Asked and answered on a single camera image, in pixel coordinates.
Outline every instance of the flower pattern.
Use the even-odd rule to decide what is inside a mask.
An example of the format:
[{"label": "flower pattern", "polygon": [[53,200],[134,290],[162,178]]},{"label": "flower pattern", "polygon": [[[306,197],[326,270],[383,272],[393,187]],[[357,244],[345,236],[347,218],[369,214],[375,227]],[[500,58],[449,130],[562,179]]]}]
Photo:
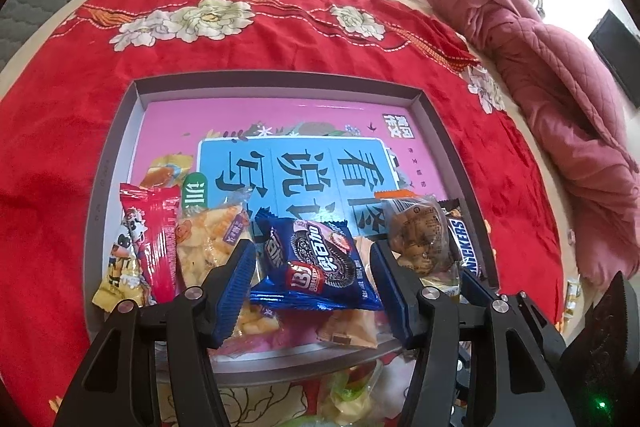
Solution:
[{"label": "flower pattern", "polygon": [[478,95],[480,105],[485,113],[491,114],[494,109],[498,111],[505,110],[504,100],[500,89],[498,89],[498,84],[492,79],[487,70],[480,66],[474,66],[473,68],[468,68],[465,76],[469,81],[467,86],[469,92]]},{"label": "flower pattern", "polygon": [[272,128],[273,127],[259,126],[258,127],[258,134],[256,136],[269,136],[269,135],[273,134],[271,132]]},{"label": "flower pattern", "polygon": [[382,24],[377,24],[370,14],[358,11],[353,6],[334,6],[331,14],[336,16],[340,26],[349,33],[359,33],[363,37],[373,37],[379,41],[385,37],[385,27]]},{"label": "flower pattern", "polygon": [[228,35],[238,35],[253,23],[254,16],[251,6],[242,1],[201,0],[197,6],[171,13],[165,25],[184,42],[193,42],[198,37],[220,41]]},{"label": "flower pattern", "polygon": [[133,44],[134,46],[153,46],[156,39],[167,41],[175,37],[165,25],[169,21],[170,14],[162,10],[155,10],[146,17],[140,17],[120,26],[120,32],[109,41],[115,44],[113,49],[117,52]]},{"label": "flower pattern", "polygon": [[362,135],[360,130],[356,126],[353,126],[353,125],[349,125],[349,124],[345,125],[344,126],[344,130],[347,131],[348,133],[351,133],[351,136],[361,136]]},{"label": "flower pattern", "polygon": [[[178,427],[171,387],[158,385],[160,417],[168,427]],[[257,387],[220,389],[220,398],[232,427],[274,427],[306,412],[301,385],[276,383]]]}]

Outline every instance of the metal screw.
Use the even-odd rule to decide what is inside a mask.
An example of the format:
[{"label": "metal screw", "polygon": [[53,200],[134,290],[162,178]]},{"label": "metal screw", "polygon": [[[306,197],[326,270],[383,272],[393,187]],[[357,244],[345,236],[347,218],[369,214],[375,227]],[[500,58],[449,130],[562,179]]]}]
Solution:
[{"label": "metal screw", "polygon": [[133,301],[122,301],[118,304],[118,311],[120,313],[129,313],[133,309]]},{"label": "metal screw", "polygon": [[202,297],[202,288],[200,286],[191,286],[184,291],[184,296],[190,301],[196,301]]},{"label": "metal screw", "polygon": [[434,301],[438,297],[440,297],[440,291],[433,286],[427,286],[426,288],[422,288],[422,296],[425,299],[429,299],[430,301]]},{"label": "metal screw", "polygon": [[491,303],[491,306],[498,313],[506,313],[509,310],[509,305],[505,301],[494,301]]}]

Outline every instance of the gray tray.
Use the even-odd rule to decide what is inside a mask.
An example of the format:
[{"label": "gray tray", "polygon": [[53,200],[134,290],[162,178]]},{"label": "gray tray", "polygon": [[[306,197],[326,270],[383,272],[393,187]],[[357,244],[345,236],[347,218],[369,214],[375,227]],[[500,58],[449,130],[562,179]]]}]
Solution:
[{"label": "gray tray", "polygon": [[[486,284],[498,287],[497,272],[484,220],[465,168],[428,97],[420,90],[378,80],[293,71],[212,71],[143,78],[131,84],[111,124],[96,173],[84,240],[84,313],[91,339],[104,323],[104,313],[91,299],[106,266],[106,253],[122,208],[119,185],[127,182],[138,133],[150,102],[189,98],[310,98],[379,103],[407,108],[420,138],[430,150],[449,198],[459,198],[471,242]],[[378,349],[310,344],[232,359],[214,357],[220,387],[247,387],[302,380],[376,359],[400,348],[391,336],[379,338]],[[158,346],[162,370],[162,346]]]}]

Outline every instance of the wrapper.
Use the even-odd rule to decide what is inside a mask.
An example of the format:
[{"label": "wrapper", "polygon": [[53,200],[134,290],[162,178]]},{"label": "wrapper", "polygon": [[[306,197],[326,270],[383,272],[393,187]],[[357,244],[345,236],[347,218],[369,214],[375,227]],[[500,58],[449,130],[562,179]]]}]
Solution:
[{"label": "wrapper", "polygon": [[193,156],[167,154],[151,162],[140,186],[144,188],[173,187],[181,185],[193,165]]},{"label": "wrapper", "polygon": [[[373,242],[359,235],[355,238],[355,243],[364,271],[377,293],[378,289],[369,265]],[[318,340],[343,346],[378,347],[378,333],[381,332],[378,324],[380,318],[386,320],[383,313],[371,310],[334,310],[329,319],[318,329]]]},{"label": "wrapper", "polygon": [[150,304],[149,288],[142,279],[142,269],[136,257],[126,221],[122,221],[109,252],[107,271],[92,302],[111,313],[116,304],[132,299],[138,306]]},{"label": "wrapper", "polygon": [[373,409],[371,391],[382,372],[382,362],[351,367],[322,379],[318,392],[318,414],[339,426],[365,419]]},{"label": "wrapper", "polygon": [[158,303],[175,297],[175,225],[180,188],[120,184],[120,202],[142,274]]},{"label": "wrapper", "polygon": [[434,196],[410,190],[376,192],[382,199],[388,241],[398,252],[398,264],[414,270],[425,286],[450,297],[460,295],[456,243],[449,241],[447,217]]},{"label": "wrapper", "polygon": [[252,303],[274,309],[382,309],[346,222],[274,217],[264,209],[255,220],[267,240],[260,254],[264,278],[251,290]]},{"label": "wrapper", "polygon": [[[251,190],[232,193],[216,208],[189,206],[175,229],[180,272],[185,286],[200,286],[209,271],[226,264],[241,239],[251,239],[244,204]],[[240,310],[233,337],[272,333],[280,328],[275,314],[247,300]]]}]

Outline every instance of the yellow snack package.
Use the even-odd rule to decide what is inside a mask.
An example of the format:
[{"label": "yellow snack package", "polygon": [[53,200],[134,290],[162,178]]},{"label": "yellow snack package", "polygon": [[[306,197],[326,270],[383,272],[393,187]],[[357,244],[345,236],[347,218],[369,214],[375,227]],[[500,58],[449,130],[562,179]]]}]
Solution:
[{"label": "yellow snack package", "polygon": [[111,313],[116,304],[132,299],[138,306],[149,304],[150,293],[146,287],[140,263],[133,250],[129,229],[123,221],[111,247],[107,271],[100,282],[92,302]]},{"label": "yellow snack package", "polygon": [[[232,200],[247,200],[250,191],[233,194]],[[185,286],[200,286],[209,271],[223,266],[241,239],[251,239],[249,219],[242,202],[218,208],[190,206],[175,229],[176,250]],[[280,328],[273,312],[259,305],[242,305],[233,336],[270,333]]]},{"label": "yellow snack package", "polygon": [[140,187],[173,187],[182,185],[185,176],[193,165],[193,156],[186,154],[167,154],[151,162]]}]

